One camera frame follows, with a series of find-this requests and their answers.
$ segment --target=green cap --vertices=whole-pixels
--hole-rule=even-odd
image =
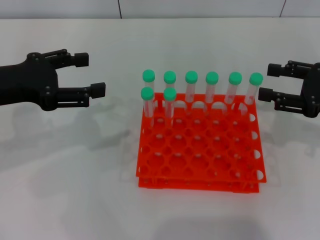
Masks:
[[[141,98],[145,101],[152,100],[154,98],[154,91],[151,87],[146,86],[141,90]]]
[[[198,74],[195,71],[188,71],[185,75],[188,84],[195,84],[198,81]]]
[[[176,82],[176,73],[174,71],[166,71],[163,78],[166,84],[174,84]]]
[[[229,83],[232,85],[239,85],[242,81],[242,75],[240,72],[232,72],[229,76]]]
[[[259,72],[252,73],[250,76],[250,83],[254,86],[260,86],[263,80],[264,77]]]
[[[142,79],[143,81],[147,82],[147,83],[151,83],[155,80],[156,76],[155,76],[155,72],[148,69],[145,70],[142,74]]]
[[[205,77],[206,83],[210,84],[210,85],[217,84],[218,80],[219,80],[219,75],[215,71],[208,72],[206,77]]]
[[[166,101],[174,101],[177,97],[177,92],[173,87],[168,87],[164,90],[164,100]]]

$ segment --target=orange test tube rack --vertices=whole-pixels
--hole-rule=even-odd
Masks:
[[[237,95],[223,111],[213,106],[222,106],[225,95],[215,95],[208,104],[204,94],[195,94],[188,103],[178,93],[170,121],[165,119],[163,93],[155,93],[152,123],[142,111],[139,187],[258,193],[267,178],[256,103],[247,105],[242,115],[238,109],[244,98]],[[193,107],[195,102],[204,108]]]

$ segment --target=black robotic arm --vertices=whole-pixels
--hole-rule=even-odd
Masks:
[[[32,102],[44,111],[52,111],[57,108],[89,107],[90,97],[105,96],[104,82],[87,87],[59,87],[56,70],[69,66],[89,66],[88,53],[71,56],[66,49],[43,54],[32,52],[20,64],[0,66],[0,106]]]
[[[284,67],[280,64],[270,63],[267,75],[303,79],[301,93],[300,95],[287,94],[260,87],[259,100],[274,101],[275,110],[303,114],[308,118],[318,116],[320,112],[320,63],[308,64],[288,61]]]

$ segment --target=clear plastic tube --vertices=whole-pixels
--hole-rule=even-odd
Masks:
[[[151,81],[151,82],[145,81],[145,82],[144,82],[144,86],[145,86],[145,87],[152,88],[152,90],[155,91],[155,82],[154,82],[154,81]]]
[[[226,104],[233,103],[235,96],[236,96],[236,93],[237,93],[237,88],[238,88],[238,85],[233,85],[233,84],[229,83],[229,86],[228,86],[228,89],[226,91],[226,95],[224,98],[224,102]]]
[[[173,117],[175,114],[175,100],[177,97],[177,92],[174,88],[169,87],[164,90],[163,96],[165,124],[172,126]]]
[[[254,99],[256,97],[257,91],[259,89],[259,86],[249,84],[248,91],[246,92],[244,103],[247,105],[251,105],[254,103]]]
[[[154,116],[154,104],[152,100],[143,101],[143,111],[147,118],[152,118]]]
[[[194,101],[195,89],[196,89],[196,84],[187,83],[186,91],[185,91],[185,101],[187,103],[192,103]]]
[[[164,115],[168,119],[172,119],[175,114],[175,101],[165,101],[164,102]]]
[[[168,88],[173,88],[173,89],[174,89],[174,88],[175,88],[175,84],[174,84],[174,83],[172,83],[172,84],[166,83],[166,84],[165,84],[165,88],[166,88],[166,89],[168,89]]]
[[[205,88],[205,102],[210,104],[214,101],[216,85],[215,84],[206,84]]]
[[[247,113],[248,108],[246,105],[252,105],[255,101],[255,97],[259,86],[262,84],[264,77],[259,72],[254,72],[250,76],[249,87],[246,95],[244,97],[244,103],[241,103],[239,106],[239,110],[241,110],[241,114],[244,115]]]

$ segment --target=test tube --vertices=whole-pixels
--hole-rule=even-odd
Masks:
[[[174,88],[166,88],[163,92],[164,95],[164,115],[166,119],[172,119],[175,113],[175,100],[177,92]]]
[[[154,105],[153,105],[153,98],[154,98],[154,91],[151,87],[145,86],[141,90],[141,98],[143,99],[143,111],[144,115],[147,118],[152,118],[154,116]]]
[[[247,105],[251,105],[254,103],[254,99],[256,97],[259,86],[262,84],[264,77],[261,73],[255,72],[252,73],[249,80],[249,88],[246,92],[244,103]]]
[[[226,91],[226,95],[224,98],[224,102],[226,104],[232,104],[236,93],[237,93],[237,88],[238,85],[241,83],[242,81],[242,75],[240,72],[232,72],[229,76],[229,86],[228,89]]]
[[[195,71],[188,71],[185,75],[186,91],[185,101],[192,103],[195,97],[196,82],[198,81],[198,74]]]
[[[210,104],[214,101],[216,84],[219,80],[219,75],[215,71],[208,72],[205,81],[206,81],[206,89],[205,89],[205,102]]]
[[[156,78],[155,72],[150,69],[145,70],[142,74],[144,86],[152,88],[152,91],[155,90],[155,78]]]
[[[174,71],[166,71],[163,76],[165,88],[174,88],[176,82],[176,73]]]

